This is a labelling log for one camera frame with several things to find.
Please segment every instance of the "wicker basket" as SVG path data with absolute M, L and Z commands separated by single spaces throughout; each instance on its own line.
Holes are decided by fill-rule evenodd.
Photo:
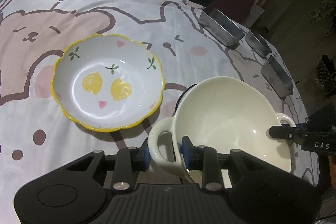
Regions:
M 334 80 L 336 73 L 332 75 L 328 72 L 327 67 L 321 60 L 315 69 L 316 79 L 315 82 L 319 85 L 327 97 L 336 94 L 336 81 Z

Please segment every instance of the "bedsheet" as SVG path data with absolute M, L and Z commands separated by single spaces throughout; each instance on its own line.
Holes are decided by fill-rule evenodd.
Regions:
M 261 75 L 265 59 L 242 39 L 220 44 L 198 23 L 201 6 L 187 0 L 3 0 L 0 3 L 0 223 L 18 224 L 17 190 L 92 150 L 106 155 L 139 146 L 156 121 L 172 115 L 181 93 L 207 78 L 226 75 L 259 90 L 276 112 L 296 123 L 307 114 L 300 94 L 282 101 Z M 118 33 L 141 41 L 161 60 L 166 87 L 159 110 L 135 128 L 90 132 L 68 120 L 50 92 L 53 64 L 72 42 Z M 272 54 L 287 70 L 276 48 Z M 163 137 L 167 144 L 169 138 Z M 162 145 L 171 157 L 171 147 Z M 317 155 L 290 147 L 292 173 L 317 184 Z M 153 162 L 138 181 L 179 183 Z

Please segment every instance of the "ceramic bowl with yellow rim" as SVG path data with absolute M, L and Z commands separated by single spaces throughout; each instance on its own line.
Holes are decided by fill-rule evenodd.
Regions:
M 165 80 L 158 58 L 122 35 L 70 45 L 54 67 L 51 90 L 63 113 L 98 132 L 141 123 L 157 110 Z

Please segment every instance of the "cable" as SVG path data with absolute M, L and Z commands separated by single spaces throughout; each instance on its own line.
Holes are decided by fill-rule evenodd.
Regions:
M 323 219 L 331 218 L 331 217 L 334 217 L 334 216 L 336 216 L 336 213 L 334 213 L 334 214 L 332 214 L 332 215 L 329 215 L 329 216 L 324 216 L 324 217 L 317 218 L 317 219 L 315 219 L 315 221 L 319 221 L 319 220 L 323 220 Z

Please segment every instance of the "bowl handle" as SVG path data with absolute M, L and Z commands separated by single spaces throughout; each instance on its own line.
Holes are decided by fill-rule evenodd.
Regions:
M 278 116 L 279 121 L 286 121 L 289 123 L 291 127 L 296 127 L 295 122 L 290 116 L 283 114 L 283 113 L 279 113 L 279 112 L 277 112 L 277 116 Z
M 177 147 L 176 140 L 174 139 L 174 133 L 172 132 L 172 124 L 174 122 L 174 117 L 167 117 L 160 120 L 149 133 L 148 136 L 148 149 L 149 153 L 151 154 L 152 159 L 155 163 L 160 166 L 163 170 L 176 175 L 178 177 L 185 177 L 186 169 L 182 163 L 181 157 L 175 151 L 179 151 Z M 175 162 L 168 161 L 164 158 L 164 156 L 159 151 L 158 146 L 158 138 L 164 132 L 171 132 L 172 133 L 172 140 L 174 146 L 174 153 L 175 153 Z

